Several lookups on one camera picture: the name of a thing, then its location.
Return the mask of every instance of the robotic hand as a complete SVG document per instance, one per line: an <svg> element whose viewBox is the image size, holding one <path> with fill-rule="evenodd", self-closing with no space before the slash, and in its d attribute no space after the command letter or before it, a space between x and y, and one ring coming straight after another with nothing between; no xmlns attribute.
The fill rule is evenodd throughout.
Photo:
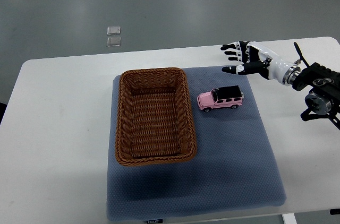
<svg viewBox="0 0 340 224"><path fill-rule="evenodd" d="M223 45L221 50L230 56L230 61L240 61L243 65L225 66L223 72L231 74L259 73L267 80L277 80L283 85L290 85L292 76L300 68L295 63L284 61L274 51L258 42L233 42Z"/></svg>
<svg viewBox="0 0 340 224"><path fill-rule="evenodd" d="M301 114L302 120L328 118L340 130L340 120L336 117L340 114L340 73L318 63L309 65L298 44L294 43L294 46L300 59L290 63L257 42L238 41L223 45L221 50L229 56L228 59L243 65L225 66L222 71L231 74L259 73L267 80L275 79L283 85L292 85L296 91L310 85L313 88L305 97L308 108ZM298 67L301 61L307 67L302 71Z"/></svg>

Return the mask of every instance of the pink toy car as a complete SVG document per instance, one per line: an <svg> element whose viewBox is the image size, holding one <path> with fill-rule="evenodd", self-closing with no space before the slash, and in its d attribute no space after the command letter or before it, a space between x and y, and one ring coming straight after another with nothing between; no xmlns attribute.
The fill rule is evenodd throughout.
<svg viewBox="0 0 340 224"><path fill-rule="evenodd" d="M203 111L210 111L216 108L230 107L236 109L242 105L243 93L239 86L214 88L209 92L197 96L198 107Z"/></svg>

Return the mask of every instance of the wicker basket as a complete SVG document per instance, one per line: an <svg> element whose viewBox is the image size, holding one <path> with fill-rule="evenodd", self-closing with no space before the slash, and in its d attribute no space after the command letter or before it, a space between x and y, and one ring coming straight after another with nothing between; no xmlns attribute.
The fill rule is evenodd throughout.
<svg viewBox="0 0 340 224"><path fill-rule="evenodd" d="M184 162L197 150L186 75L180 68L130 70L118 90L115 156L124 166Z"/></svg>

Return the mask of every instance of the robot finger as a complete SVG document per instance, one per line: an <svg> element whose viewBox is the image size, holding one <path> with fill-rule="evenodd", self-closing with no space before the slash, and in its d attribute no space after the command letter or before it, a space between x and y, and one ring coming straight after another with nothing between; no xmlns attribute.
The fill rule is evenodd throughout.
<svg viewBox="0 0 340 224"><path fill-rule="evenodd" d="M232 42L231 44L228 44L228 45L222 45L221 50L236 49L236 48L237 48L237 43Z"/></svg>
<svg viewBox="0 0 340 224"><path fill-rule="evenodd" d="M234 57L228 58L230 61L242 61L242 51L241 50L228 49L227 51L224 52L224 54L234 56Z"/></svg>

